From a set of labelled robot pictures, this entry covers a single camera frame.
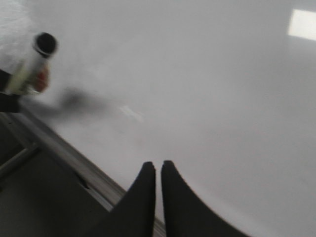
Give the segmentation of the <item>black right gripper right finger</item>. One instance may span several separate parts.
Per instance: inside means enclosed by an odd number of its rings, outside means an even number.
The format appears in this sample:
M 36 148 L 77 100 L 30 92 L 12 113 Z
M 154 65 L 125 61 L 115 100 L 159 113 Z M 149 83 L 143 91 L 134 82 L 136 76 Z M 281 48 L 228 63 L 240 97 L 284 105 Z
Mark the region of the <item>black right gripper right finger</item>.
M 247 236 L 209 209 L 170 160 L 165 160 L 161 168 L 161 189 L 166 236 Z

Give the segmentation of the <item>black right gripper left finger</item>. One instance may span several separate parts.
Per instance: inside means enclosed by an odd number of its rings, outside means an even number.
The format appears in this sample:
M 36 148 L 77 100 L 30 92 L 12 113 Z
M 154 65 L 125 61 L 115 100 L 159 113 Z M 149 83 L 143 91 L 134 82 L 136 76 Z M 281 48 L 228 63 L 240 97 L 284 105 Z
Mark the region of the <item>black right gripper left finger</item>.
M 110 213 L 85 237 L 151 237 L 156 208 L 156 169 L 143 163 L 133 184 Z

